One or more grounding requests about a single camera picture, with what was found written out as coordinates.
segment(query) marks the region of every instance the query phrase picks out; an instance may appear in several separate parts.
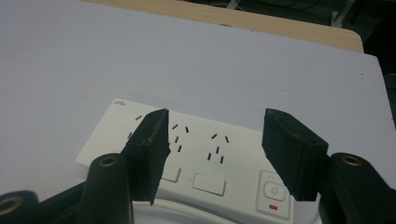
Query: power switch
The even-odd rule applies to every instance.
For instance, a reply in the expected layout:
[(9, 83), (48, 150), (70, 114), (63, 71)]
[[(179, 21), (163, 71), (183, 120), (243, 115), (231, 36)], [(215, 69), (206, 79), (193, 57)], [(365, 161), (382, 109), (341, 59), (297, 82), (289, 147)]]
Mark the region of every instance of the power switch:
[(285, 188), (281, 185), (267, 182), (264, 186), (264, 194), (268, 198), (282, 202), (285, 199)]
[(282, 179), (273, 172), (260, 171), (256, 211), (272, 217), (290, 220), (290, 194)]

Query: white wall socket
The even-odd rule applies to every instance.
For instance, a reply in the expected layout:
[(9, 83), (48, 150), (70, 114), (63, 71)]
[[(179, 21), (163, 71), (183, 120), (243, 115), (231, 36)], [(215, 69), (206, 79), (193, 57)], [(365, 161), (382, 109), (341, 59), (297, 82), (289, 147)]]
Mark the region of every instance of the white wall socket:
[[(115, 99), (77, 157), (89, 167), (121, 152), (143, 117), (160, 109)], [(169, 111), (169, 147), (157, 198), (238, 223), (293, 223), (294, 200), (262, 150), (262, 133)]]

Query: white switch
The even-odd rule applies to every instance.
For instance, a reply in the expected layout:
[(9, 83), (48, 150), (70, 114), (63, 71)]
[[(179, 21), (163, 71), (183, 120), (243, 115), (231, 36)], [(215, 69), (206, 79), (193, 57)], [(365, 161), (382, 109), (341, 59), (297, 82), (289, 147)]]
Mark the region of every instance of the white switch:
[(163, 167), (163, 179), (176, 183), (178, 181), (180, 171), (181, 169), (179, 167), (165, 164)]
[(209, 193), (214, 193), (219, 196), (223, 196), (225, 190), (225, 183), (225, 180), (216, 179), (206, 175), (195, 174), (194, 182), (192, 182), (192, 187), (195, 189), (207, 191)]
[(264, 186), (264, 194), (268, 198), (283, 201), (285, 199), (285, 188), (281, 185), (267, 182)]

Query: wooden table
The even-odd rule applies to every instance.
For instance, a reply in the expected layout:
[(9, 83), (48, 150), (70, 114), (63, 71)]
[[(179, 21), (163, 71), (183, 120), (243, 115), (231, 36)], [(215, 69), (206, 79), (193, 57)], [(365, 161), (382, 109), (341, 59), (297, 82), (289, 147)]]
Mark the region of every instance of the wooden table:
[(361, 37), (353, 31), (293, 21), (182, 0), (84, 0), (110, 7), (121, 7), (192, 21), (203, 21), (247, 30), (283, 35), (314, 43), (363, 52)]

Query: white surface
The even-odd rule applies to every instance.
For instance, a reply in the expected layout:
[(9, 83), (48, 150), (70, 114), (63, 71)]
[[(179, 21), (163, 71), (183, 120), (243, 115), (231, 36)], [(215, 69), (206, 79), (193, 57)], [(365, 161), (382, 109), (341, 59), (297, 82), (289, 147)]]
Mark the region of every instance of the white surface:
[[(141, 202), (134, 202), (134, 207), (139, 208), (140, 206), (149, 206), (149, 203), (141, 203)], [(183, 220), (183, 223), (191, 223), (192, 222), (192, 218), (197, 218), (198, 220), (194, 220), (194, 223), (196, 221), (199, 221), (199, 223), (219, 223), (219, 224), (232, 224), (234, 222), (231, 222), (228, 219), (224, 219), (222, 217), (218, 217), (215, 216), (211, 213), (207, 213), (205, 211), (190, 207), (190, 206), (186, 206), (184, 204), (181, 203), (174, 203), (174, 202), (170, 202), (170, 201), (166, 201), (166, 200), (162, 200), (162, 199), (156, 199), (155, 200), (155, 204), (150, 207), (149, 210), (151, 210), (150, 212), (158, 212), (158, 210), (156, 211), (156, 209), (153, 208), (164, 208), (167, 209), (168, 212), (173, 212), (176, 211), (178, 213), (174, 213), (173, 215), (175, 216), (171, 216), (171, 217), (186, 217), (186, 215), (188, 215), (187, 217), (190, 220), (187, 220), (186, 218)], [(152, 219), (152, 217), (157, 217), (158, 214), (154, 214), (153, 216), (148, 217), (149, 219)]]
[[(89, 167), (99, 156), (121, 152), (130, 133), (158, 109), (115, 99), (78, 153), (77, 162)], [(163, 179), (170, 181), (160, 182), (157, 198), (242, 223), (293, 222), (294, 204), (288, 192), (285, 200), (264, 196), (264, 184), (283, 184), (265, 158), (262, 132), (170, 110), (169, 143)], [(270, 209), (270, 204), (278, 209)]]
[[(82, 181), (75, 157), (115, 97), (258, 131), (266, 107), (287, 111), (396, 188), (374, 57), (74, 0), (3, 0), (0, 31), (0, 194)], [(297, 223), (315, 219), (297, 204)]]

